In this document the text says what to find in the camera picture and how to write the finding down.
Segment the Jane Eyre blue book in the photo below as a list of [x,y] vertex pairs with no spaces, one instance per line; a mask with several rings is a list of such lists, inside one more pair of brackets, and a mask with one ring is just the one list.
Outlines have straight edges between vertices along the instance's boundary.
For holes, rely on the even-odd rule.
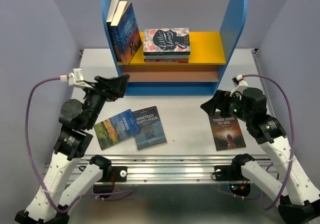
[[119,52],[119,62],[129,65],[142,44],[131,2],[119,1],[110,27]]

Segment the Nineteen Eighty-Four blue book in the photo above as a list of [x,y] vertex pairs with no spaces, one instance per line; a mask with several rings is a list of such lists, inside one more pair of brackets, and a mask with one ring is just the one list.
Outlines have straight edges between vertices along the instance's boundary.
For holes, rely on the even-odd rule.
[[140,133],[134,136],[139,151],[167,142],[156,106],[136,110],[133,116],[140,129]]

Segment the A Tale of Two Cities book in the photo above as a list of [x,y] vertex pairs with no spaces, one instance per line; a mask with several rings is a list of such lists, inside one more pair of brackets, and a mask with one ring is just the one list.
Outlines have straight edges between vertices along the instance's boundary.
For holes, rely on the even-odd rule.
[[108,15],[107,15],[107,18],[106,18],[107,29],[108,29],[108,33],[110,35],[110,40],[111,40],[111,43],[112,43],[112,47],[114,49],[114,53],[115,53],[117,62],[120,62],[121,58],[120,58],[119,48],[117,46],[117,43],[115,41],[112,29],[111,29],[111,23],[112,23],[112,20],[114,18],[114,15],[116,13],[116,10],[117,10],[119,2],[120,2],[120,0],[111,0],[110,8],[108,10]]

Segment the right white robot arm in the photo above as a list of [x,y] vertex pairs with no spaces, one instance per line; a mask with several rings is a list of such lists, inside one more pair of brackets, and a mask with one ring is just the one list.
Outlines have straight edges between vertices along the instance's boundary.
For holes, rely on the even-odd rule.
[[285,223],[307,223],[319,217],[320,191],[311,182],[293,154],[280,122],[267,113],[267,99],[262,90],[245,88],[242,92],[218,90],[200,106],[208,115],[220,111],[221,117],[236,117],[267,154],[281,180],[262,169],[249,154],[239,154],[231,165],[215,168],[217,180],[253,181],[277,204]]

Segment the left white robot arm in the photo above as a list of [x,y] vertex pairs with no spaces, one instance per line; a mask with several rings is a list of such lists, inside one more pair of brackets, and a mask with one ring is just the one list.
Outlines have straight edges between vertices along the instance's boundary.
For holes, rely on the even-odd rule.
[[106,102],[114,102],[125,95],[129,75],[115,78],[96,76],[94,82],[84,80],[80,69],[67,75],[49,78],[36,84],[59,80],[85,92],[83,101],[69,99],[61,106],[60,134],[54,146],[51,162],[45,177],[41,177],[30,155],[31,167],[40,183],[32,202],[15,216],[18,223],[67,223],[72,203],[58,207],[72,171],[84,156],[93,136],[88,133]]

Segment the red book in stack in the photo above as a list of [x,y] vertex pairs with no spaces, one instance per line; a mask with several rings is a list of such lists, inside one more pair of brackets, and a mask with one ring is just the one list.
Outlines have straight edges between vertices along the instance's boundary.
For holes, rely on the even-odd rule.
[[144,59],[145,63],[189,63],[189,59]]

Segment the teal book in stack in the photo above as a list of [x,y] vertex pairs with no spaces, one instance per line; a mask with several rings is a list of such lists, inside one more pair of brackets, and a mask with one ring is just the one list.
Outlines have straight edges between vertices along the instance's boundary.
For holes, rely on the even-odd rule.
[[144,59],[189,59],[190,54],[144,55]]

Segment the Three Days to See book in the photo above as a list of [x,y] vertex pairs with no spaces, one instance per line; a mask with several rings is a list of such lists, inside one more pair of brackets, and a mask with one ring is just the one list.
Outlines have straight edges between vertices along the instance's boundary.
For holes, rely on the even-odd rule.
[[209,122],[217,151],[246,147],[236,118],[221,117],[220,112],[216,112],[209,116]]

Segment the Animal Farm landscape book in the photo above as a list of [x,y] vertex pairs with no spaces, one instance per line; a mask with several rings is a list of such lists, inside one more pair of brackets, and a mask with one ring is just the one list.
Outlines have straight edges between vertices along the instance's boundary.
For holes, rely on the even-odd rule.
[[111,148],[140,132],[131,109],[97,123],[94,130],[101,150]]

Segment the blue wooden bookshelf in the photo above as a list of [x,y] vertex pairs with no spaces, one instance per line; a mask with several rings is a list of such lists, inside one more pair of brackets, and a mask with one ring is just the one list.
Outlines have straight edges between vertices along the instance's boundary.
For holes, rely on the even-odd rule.
[[243,32],[248,0],[229,0],[218,32],[138,30],[131,3],[101,0],[103,27],[130,96],[213,95]]

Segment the Little Women floral book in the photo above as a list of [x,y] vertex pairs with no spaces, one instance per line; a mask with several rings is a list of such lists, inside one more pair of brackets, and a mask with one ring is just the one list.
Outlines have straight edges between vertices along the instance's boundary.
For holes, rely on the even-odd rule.
[[143,55],[190,55],[189,28],[145,29]]

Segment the aluminium mounting rail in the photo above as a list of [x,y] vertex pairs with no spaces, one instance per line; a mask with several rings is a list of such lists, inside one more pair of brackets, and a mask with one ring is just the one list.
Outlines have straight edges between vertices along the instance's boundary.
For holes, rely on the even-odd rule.
[[229,165],[234,155],[104,155],[113,166],[126,166],[122,184],[208,184],[218,165]]

